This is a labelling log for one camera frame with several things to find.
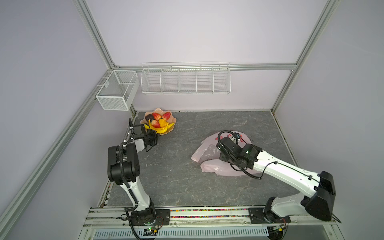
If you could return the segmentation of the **pink fruit-print plastic bag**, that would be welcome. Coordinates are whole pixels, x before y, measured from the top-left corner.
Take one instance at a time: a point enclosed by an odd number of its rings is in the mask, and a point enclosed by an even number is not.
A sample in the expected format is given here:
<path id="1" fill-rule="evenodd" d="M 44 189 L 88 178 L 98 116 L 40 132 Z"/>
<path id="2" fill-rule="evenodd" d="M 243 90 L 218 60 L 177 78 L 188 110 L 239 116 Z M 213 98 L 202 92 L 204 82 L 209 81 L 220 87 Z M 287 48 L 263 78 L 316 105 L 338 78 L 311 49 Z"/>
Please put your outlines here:
<path id="1" fill-rule="evenodd" d="M 219 159 L 221 152 L 216 147 L 216 144 L 225 137 L 230 138 L 241 147 L 244 147 L 245 144 L 252 144 L 251 140 L 244 133 L 221 131 L 203 140 L 201 146 L 194 152 L 191 159 L 200 164 L 203 172 L 215 173 L 218 176 L 238 177 L 244 176 L 245 172 L 251 175 L 258 173 L 258 171 L 254 170 L 254 166 L 253 169 L 244 170 Z"/>

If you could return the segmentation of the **tan scalloped fruit bowl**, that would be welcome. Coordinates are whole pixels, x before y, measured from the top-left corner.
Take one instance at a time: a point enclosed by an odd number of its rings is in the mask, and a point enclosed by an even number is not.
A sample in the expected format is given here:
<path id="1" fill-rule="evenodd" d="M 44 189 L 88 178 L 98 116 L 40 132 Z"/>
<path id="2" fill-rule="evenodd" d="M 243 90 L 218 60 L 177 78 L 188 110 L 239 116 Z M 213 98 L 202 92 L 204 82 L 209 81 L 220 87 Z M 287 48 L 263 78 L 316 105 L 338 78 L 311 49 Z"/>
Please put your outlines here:
<path id="1" fill-rule="evenodd" d="M 177 119 L 170 111 L 156 109 L 152 112 L 146 112 L 145 117 L 140 121 L 140 124 L 145 125 L 145 130 L 154 130 L 159 135 L 170 133 L 177 122 Z"/>

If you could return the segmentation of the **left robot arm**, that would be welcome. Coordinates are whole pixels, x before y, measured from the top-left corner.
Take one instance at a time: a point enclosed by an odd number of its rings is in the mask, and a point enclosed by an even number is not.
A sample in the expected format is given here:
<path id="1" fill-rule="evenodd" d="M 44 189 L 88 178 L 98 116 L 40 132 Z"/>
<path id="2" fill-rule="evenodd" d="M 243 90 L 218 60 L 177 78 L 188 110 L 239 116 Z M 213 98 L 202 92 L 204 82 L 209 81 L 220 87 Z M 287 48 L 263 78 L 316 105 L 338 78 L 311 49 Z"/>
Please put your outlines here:
<path id="1" fill-rule="evenodd" d="M 128 220 L 149 225 L 156 221 L 156 210 L 140 181 L 138 153 L 148 152 L 158 143 L 159 134 L 146 124 L 135 125 L 129 119 L 127 139 L 118 146 L 108 148 L 108 178 L 128 195 L 132 205 L 125 207 Z"/>

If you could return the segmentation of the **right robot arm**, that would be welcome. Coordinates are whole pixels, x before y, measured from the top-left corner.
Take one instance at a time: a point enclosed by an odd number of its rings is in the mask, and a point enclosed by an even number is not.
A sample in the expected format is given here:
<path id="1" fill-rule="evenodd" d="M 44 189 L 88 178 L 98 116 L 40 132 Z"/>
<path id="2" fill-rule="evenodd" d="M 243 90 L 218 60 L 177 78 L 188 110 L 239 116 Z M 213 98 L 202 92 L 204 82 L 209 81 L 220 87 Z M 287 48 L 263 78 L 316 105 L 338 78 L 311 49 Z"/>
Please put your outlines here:
<path id="1" fill-rule="evenodd" d="M 260 147 L 246 143 L 239 133 L 221 131 L 218 133 L 217 149 L 220 160 L 246 176 L 261 180 L 264 175 L 272 176 L 298 190 L 288 197 L 270 197 L 261 209 L 251 208 L 250 219 L 256 223 L 290 223 L 292 215 L 310 215 L 320 221 L 340 219 L 333 213 L 336 187 L 333 175 L 322 171 L 311 172 L 284 162 Z"/>

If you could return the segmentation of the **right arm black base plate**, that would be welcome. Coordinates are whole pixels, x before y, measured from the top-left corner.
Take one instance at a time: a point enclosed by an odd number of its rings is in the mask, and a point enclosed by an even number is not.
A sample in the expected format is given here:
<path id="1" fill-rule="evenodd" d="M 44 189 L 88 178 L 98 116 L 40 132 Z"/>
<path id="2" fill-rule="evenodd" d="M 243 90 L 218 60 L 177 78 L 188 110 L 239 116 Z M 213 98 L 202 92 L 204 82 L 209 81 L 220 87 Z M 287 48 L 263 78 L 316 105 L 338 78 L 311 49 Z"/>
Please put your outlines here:
<path id="1" fill-rule="evenodd" d="M 252 224 L 289 224 L 291 218 L 289 216 L 279 217 L 272 211 L 265 212 L 264 208 L 249 208 L 249 218 Z"/>

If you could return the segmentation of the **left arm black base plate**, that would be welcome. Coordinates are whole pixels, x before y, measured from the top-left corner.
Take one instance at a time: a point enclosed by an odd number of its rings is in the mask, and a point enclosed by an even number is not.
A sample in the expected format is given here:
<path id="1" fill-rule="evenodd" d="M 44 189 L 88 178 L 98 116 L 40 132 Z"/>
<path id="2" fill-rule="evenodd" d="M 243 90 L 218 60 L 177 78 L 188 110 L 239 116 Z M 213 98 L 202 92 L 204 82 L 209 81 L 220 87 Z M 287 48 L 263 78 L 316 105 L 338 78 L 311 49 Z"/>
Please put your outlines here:
<path id="1" fill-rule="evenodd" d="M 171 220 L 171 210 L 147 209 L 143 211 L 134 211 L 131 214 L 130 220 L 132 221 L 134 226 L 168 226 Z"/>

